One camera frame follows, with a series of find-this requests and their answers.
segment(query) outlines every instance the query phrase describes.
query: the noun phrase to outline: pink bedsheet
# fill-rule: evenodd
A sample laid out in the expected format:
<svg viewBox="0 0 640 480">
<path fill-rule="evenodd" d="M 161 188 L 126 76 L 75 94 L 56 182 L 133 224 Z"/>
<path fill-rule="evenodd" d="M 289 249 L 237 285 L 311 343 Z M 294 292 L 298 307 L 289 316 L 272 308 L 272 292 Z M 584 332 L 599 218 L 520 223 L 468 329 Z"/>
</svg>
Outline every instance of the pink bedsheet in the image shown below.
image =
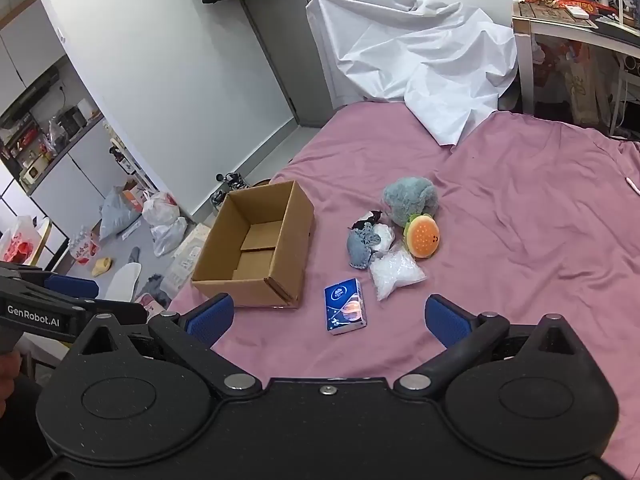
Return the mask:
<svg viewBox="0 0 640 480">
<path fill-rule="evenodd" d="M 347 228 L 380 208 L 386 184 L 409 175 L 438 188 L 442 242 L 420 262 L 426 282 L 378 303 L 369 274 L 348 264 Z M 514 323 L 559 312 L 620 401 L 604 458 L 640 478 L 640 196 L 627 176 L 640 186 L 636 146 L 595 130 L 496 112 L 451 150 L 403 104 L 350 105 L 275 178 L 297 180 L 316 207 L 302 305 L 238 309 L 214 349 L 264 383 L 272 376 L 393 381 L 443 349 L 424 326 L 432 293 Z M 323 289 L 354 276 L 369 324 L 329 335 Z M 187 287 L 172 309 L 203 300 Z"/>
</svg>

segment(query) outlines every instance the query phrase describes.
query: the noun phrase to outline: blue tissue pack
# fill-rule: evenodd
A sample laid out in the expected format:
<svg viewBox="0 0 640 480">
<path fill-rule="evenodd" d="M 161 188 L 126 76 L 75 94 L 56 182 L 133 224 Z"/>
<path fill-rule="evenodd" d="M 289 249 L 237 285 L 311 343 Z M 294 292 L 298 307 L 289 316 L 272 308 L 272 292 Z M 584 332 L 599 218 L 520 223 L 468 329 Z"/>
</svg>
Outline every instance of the blue tissue pack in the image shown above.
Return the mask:
<svg viewBox="0 0 640 480">
<path fill-rule="evenodd" d="M 353 278 L 324 290 L 326 329 L 331 334 L 351 332 L 367 325 L 360 282 Z"/>
</svg>

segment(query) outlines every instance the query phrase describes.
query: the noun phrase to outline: desk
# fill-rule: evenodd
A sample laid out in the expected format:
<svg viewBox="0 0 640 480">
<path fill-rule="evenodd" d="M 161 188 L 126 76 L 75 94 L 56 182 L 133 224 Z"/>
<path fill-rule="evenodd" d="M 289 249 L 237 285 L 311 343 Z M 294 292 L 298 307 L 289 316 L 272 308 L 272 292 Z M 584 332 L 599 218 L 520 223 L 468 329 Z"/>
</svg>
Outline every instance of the desk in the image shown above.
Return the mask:
<svg viewBox="0 0 640 480">
<path fill-rule="evenodd" d="M 518 66 L 520 68 L 520 85 L 522 88 L 522 111 L 526 114 L 533 115 L 536 105 L 531 47 L 531 39 L 535 37 L 536 34 L 544 34 L 545 36 L 552 36 L 554 38 L 581 41 L 582 43 L 600 46 L 617 52 L 619 59 L 623 59 L 620 54 L 640 58 L 640 46 L 605 36 L 595 32 L 593 29 L 574 27 L 573 25 L 565 25 L 563 23 L 540 22 L 531 18 L 525 18 L 520 15 L 516 8 L 517 6 L 514 6 L 513 32 L 516 37 L 516 47 L 518 49 Z M 621 68 L 618 77 L 618 95 L 615 99 L 614 115 L 611 120 L 612 130 L 615 128 L 618 110 L 620 109 L 624 66 L 625 64 L 622 62 L 620 64 Z"/>
</svg>

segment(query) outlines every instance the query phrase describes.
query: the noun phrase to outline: white sheet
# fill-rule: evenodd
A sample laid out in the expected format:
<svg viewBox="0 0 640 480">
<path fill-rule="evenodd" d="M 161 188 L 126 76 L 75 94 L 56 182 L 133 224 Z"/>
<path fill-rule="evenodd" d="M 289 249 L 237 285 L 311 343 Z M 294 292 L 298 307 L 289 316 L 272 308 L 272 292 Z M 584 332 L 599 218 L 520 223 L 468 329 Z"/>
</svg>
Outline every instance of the white sheet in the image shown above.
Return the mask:
<svg viewBox="0 0 640 480">
<path fill-rule="evenodd" d="M 443 146 L 498 108 L 516 74 L 509 27 L 437 0 L 312 0 L 306 15 L 335 108 L 404 100 Z"/>
</svg>

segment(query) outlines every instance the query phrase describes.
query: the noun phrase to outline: open cardboard box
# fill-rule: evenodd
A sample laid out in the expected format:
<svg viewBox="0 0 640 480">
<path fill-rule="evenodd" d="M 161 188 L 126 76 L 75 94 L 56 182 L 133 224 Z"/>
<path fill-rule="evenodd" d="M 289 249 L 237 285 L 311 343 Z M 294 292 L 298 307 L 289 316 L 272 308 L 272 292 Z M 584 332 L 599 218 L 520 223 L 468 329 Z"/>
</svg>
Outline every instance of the open cardboard box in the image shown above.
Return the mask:
<svg viewBox="0 0 640 480">
<path fill-rule="evenodd" d="M 193 285 L 236 306 L 296 307 L 314 206 L 294 181 L 229 193 L 202 248 Z"/>
</svg>

